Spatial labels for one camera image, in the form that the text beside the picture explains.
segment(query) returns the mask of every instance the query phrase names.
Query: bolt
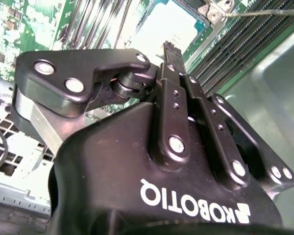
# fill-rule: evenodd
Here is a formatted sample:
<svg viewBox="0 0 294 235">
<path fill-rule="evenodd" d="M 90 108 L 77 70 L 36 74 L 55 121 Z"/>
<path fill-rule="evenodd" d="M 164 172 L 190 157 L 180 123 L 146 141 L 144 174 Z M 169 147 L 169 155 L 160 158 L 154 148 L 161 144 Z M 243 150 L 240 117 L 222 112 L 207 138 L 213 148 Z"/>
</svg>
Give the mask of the bolt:
<svg viewBox="0 0 294 235">
<path fill-rule="evenodd" d="M 244 166 L 237 160 L 232 162 L 233 169 L 235 170 L 236 174 L 239 176 L 245 176 L 246 171 Z"/>
<path fill-rule="evenodd" d="M 79 93 L 84 90 L 84 85 L 81 81 L 76 78 L 69 78 L 65 81 L 65 86 L 71 92 Z"/>
<path fill-rule="evenodd" d="M 224 101 L 221 97 L 217 96 L 217 100 L 219 101 L 219 103 L 224 104 Z"/>
<path fill-rule="evenodd" d="M 142 54 L 137 54 L 136 57 L 137 57 L 138 60 L 140 60 L 142 62 L 146 62 L 147 61 L 146 58 Z"/>
<path fill-rule="evenodd" d="M 175 136 L 171 136 L 169 138 L 169 144 L 170 144 L 170 147 L 173 149 L 173 151 L 176 153 L 181 153 L 185 149 L 182 140 Z"/>
<path fill-rule="evenodd" d="M 43 75 L 50 75 L 54 73 L 54 67 L 45 61 L 40 61 L 34 64 L 34 68 L 37 72 L 43 74 Z"/>
<path fill-rule="evenodd" d="M 167 67 L 168 67 L 172 72 L 175 71 L 175 68 L 173 67 L 173 65 L 167 65 Z"/>
<path fill-rule="evenodd" d="M 293 178 L 292 174 L 290 173 L 289 169 L 283 168 L 283 173 L 285 174 L 286 178 L 291 179 Z"/>
<path fill-rule="evenodd" d="M 279 169 L 276 166 L 271 167 L 271 171 L 273 172 L 274 176 L 278 179 L 281 179 L 282 175 Z"/>
<path fill-rule="evenodd" d="M 192 77 L 192 76 L 190 76 L 190 81 L 191 81 L 192 83 L 197 83 L 197 80 L 196 80 L 194 77 Z"/>
</svg>

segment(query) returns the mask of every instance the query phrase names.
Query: motherboard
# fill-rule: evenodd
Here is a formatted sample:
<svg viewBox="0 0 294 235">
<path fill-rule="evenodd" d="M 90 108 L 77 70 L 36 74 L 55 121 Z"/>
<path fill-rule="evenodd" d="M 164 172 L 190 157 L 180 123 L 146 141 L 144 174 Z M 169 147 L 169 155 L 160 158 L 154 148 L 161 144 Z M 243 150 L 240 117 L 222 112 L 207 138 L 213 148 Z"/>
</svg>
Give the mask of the motherboard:
<svg viewBox="0 0 294 235">
<path fill-rule="evenodd" d="M 294 0 L 0 0 L 0 78 L 13 82 L 16 58 L 26 51 L 134 47 L 159 64 L 169 41 L 211 94 L 294 22 L 272 15 L 225 19 L 218 10 L 293 8 Z M 114 113 L 136 102 L 103 109 Z"/>
</svg>

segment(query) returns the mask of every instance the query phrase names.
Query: perforated metal panel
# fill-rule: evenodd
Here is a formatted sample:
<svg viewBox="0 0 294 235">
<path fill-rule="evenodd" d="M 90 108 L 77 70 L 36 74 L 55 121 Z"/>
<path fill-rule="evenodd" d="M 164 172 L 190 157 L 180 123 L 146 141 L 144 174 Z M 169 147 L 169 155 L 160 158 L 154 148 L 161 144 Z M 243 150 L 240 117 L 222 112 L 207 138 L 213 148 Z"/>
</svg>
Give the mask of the perforated metal panel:
<svg viewBox="0 0 294 235">
<path fill-rule="evenodd" d="M 0 80 L 0 130 L 8 142 L 8 157 L 0 168 L 0 203 L 49 214 L 48 175 L 54 156 L 46 146 L 14 126 L 11 90 L 9 83 Z M 0 138 L 0 159 L 3 153 Z"/>
</svg>

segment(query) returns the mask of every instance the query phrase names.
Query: black wire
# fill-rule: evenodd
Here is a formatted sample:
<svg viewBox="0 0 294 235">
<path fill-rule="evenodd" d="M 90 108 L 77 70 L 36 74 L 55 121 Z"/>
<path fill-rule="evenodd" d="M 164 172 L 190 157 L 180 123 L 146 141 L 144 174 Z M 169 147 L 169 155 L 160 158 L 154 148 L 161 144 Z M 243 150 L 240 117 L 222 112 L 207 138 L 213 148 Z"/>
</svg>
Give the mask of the black wire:
<svg viewBox="0 0 294 235">
<path fill-rule="evenodd" d="M 4 153 L 3 153 L 2 158 L 0 159 L 0 167 L 1 167 L 8 156 L 8 142 L 6 141 L 6 138 L 2 134 L 1 130 L 0 130 L 0 138 L 2 139 L 2 144 L 4 147 Z"/>
</svg>

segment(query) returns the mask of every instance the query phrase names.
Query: robotiq logo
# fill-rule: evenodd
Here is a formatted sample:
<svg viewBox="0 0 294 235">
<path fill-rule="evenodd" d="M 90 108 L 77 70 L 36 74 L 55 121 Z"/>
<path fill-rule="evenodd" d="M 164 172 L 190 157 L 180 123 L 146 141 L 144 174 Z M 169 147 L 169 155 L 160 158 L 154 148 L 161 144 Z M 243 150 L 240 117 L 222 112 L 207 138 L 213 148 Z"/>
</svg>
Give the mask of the robotiq logo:
<svg viewBox="0 0 294 235">
<path fill-rule="evenodd" d="M 245 203 L 237 203 L 237 210 L 233 210 L 232 208 L 220 206 L 217 203 L 209 204 L 203 199 L 196 201 L 192 196 L 185 194 L 179 200 L 181 205 L 181 207 L 179 207 L 176 192 L 172 191 L 172 205 L 168 205 L 166 188 L 161 188 L 160 192 L 156 185 L 148 183 L 145 179 L 142 179 L 141 182 L 143 183 L 143 186 L 141 187 L 141 197 L 142 200 L 149 206 L 154 207 L 159 205 L 161 202 L 162 208 L 165 210 L 170 210 L 180 214 L 184 212 L 191 217 L 195 217 L 200 214 L 200 216 L 207 221 L 213 220 L 219 223 L 224 223 L 226 221 L 228 223 L 237 223 L 237 218 L 238 222 L 241 224 L 249 223 L 250 210 L 249 206 Z M 146 195 L 147 190 L 154 191 L 156 197 L 154 198 L 153 196 L 152 198 L 148 198 Z M 188 203 L 189 206 L 187 207 L 187 201 L 192 203 L 193 206 L 190 206 Z"/>
</svg>

